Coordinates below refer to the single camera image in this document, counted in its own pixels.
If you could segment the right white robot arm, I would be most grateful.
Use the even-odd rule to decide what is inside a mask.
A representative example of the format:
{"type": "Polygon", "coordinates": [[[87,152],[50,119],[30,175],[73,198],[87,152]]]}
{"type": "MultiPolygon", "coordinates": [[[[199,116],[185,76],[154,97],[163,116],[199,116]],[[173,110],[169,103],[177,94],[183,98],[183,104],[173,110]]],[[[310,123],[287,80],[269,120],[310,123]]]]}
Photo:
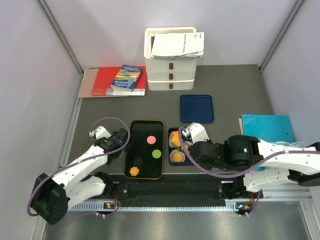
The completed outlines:
{"type": "Polygon", "coordinates": [[[232,180],[221,187],[221,195],[229,199],[245,198],[278,185],[316,187],[320,184],[319,142],[298,148],[234,135],[224,143],[193,141],[185,153],[208,175],[232,180]]]}

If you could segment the orange round cookie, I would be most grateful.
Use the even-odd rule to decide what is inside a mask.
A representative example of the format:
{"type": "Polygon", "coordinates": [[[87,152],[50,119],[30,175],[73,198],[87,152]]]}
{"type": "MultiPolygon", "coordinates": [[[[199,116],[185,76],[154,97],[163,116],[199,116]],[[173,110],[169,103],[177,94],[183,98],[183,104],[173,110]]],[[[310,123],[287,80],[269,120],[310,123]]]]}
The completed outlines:
{"type": "Polygon", "coordinates": [[[180,139],[172,139],[171,140],[171,145],[173,148],[180,148],[181,147],[181,142],[180,142],[180,139]]]}
{"type": "Polygon", "coordinates": [[[175,162],[175,163],[180,163],[180,162],[184,161],[184,157],[180,153],[174,153],[172,155],[172,161],[175,162]]]}

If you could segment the orange flower cookie top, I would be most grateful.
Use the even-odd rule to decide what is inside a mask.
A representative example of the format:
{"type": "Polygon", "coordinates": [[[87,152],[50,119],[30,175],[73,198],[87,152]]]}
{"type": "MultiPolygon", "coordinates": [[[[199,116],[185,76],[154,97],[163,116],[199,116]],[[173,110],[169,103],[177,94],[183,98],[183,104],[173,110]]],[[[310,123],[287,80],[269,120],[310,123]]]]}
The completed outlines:
{"type": "Polygon", "coordinates": [[[179,133],[178,131],[172,131],[170,134],[170,138],[173,139],[179,139],[179,133]]]}

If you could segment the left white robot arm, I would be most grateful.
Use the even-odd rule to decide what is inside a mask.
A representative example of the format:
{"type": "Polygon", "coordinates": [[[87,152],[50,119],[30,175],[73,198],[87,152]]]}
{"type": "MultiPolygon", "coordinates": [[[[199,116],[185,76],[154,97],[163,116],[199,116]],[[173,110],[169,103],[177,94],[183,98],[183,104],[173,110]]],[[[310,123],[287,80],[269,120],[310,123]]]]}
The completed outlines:
{"type": "Polygon", "coordinates": [[[110,133],[99,126],[89,135],[95,142],[83,155],[51,176],[42,173],[35,180],[30,208],[49,225],[57,224],[72,207],[88,199],[115,196],[114,182],[106,173],[94,170],[122,154],[128,143],[128,130],[120,128],[110,133]]]}

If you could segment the orange small flower cookie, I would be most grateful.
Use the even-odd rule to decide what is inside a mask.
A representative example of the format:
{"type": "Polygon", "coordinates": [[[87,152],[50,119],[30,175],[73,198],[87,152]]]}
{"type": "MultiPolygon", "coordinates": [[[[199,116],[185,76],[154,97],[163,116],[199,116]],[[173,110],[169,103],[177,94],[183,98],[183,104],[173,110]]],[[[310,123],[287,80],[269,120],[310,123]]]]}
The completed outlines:
{"type": "Polygon", "coordinates": [[[188,147],[184,147],[184,148],[181,147],[181,149],[182,149],[184,152],[188,152],[188,153],[190,152],[188,147]]]}

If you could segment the orange round cookie bottom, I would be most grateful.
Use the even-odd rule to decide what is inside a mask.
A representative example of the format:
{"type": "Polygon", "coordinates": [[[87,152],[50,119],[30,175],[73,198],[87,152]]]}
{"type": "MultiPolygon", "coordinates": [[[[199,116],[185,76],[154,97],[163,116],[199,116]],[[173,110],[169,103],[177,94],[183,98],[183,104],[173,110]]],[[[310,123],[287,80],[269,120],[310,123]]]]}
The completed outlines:
{"type": "Polygon", "coordinates": [[[180,162],[184,161],[184,157],[180,153],[174,153],[172,155],[172,161],[175,162],[175,163],[180,163],[180,162]]]}

